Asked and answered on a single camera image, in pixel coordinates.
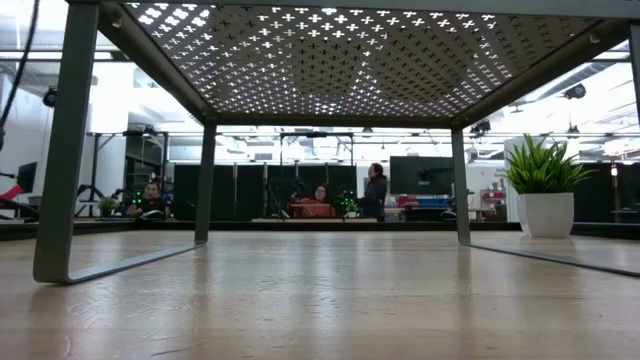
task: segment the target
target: person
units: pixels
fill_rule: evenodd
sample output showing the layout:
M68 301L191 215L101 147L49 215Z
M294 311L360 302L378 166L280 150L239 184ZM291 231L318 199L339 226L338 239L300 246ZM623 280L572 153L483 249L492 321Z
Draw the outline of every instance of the person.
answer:
M335 209L329 203L329 186L320 185L316 188L313 194L313 199L302 198L300 200L295 199L295 193L291 197L290 204L309 205L309 206L290 206L295 217L315 217L323 216L330 217L335 216Z
M374 217L378 222L384 222L384 202L387 197L387 177L382 165L373 163L369 167L369 183L364 191L364 198L360 199L361 214L364 217Z
M151 182L144 188L142 203L134 204L129 208L129 216L140 217L150 211L158 210L165 218L169 218L170 210L162 199L160 184Z

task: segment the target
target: metal frame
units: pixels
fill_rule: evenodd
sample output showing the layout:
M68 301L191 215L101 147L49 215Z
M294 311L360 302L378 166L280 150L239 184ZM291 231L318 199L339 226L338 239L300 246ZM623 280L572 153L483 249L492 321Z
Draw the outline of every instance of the metal frame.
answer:
M640 74L640 25L629 27L628 20L640 20L640 3L623 0L344 0L341 7L382 8L404 10L449 11L463 13L548 15L587 17L603 20L576 36L529 70L496 89L479 103L453 119L441 118L372 118L331 116L265 115L243 116L218 114L189 80L181 75L161 49L151 41L120 3L129 0L70 0L67 28L63 44L59 95L54 113L46 181L42 201L42 218L36 242L34 278L40 282L72 284L107 275L133 266L189 251L207 242L210 202L212 197L217 125L320 125L447 128L452 130L452 148L457 196L458 236L463 245L470 245L466 176L464 161L465 126L475 123L527 92L543 85L579 64L591 60L600 52L623 41L631 33L634 75ZM157 0L137 0L155 3ZM164 0L183 3L184 0ZM320 6L338 5L335 0L190 0L195 4ZM76 204L76 187L85 131L91 73L94 63L96 33L100 30L130 59L136 62L160 86L171 93L197 120L205 126L202 166L199 179L200 201L197 205L195 244L156 252L115 265L98 266L69 272L69 256ZM640 90L640 76L635 76Z

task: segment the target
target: monitor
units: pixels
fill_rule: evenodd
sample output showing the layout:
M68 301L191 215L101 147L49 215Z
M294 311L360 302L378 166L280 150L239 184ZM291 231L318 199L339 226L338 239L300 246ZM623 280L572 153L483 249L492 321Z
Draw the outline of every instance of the monitor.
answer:
M390 163L391 194L451 195L453 158L392 156Z
M37 162L22 165L18 168L18 185L25 194L33 192L33 184L36 182Z

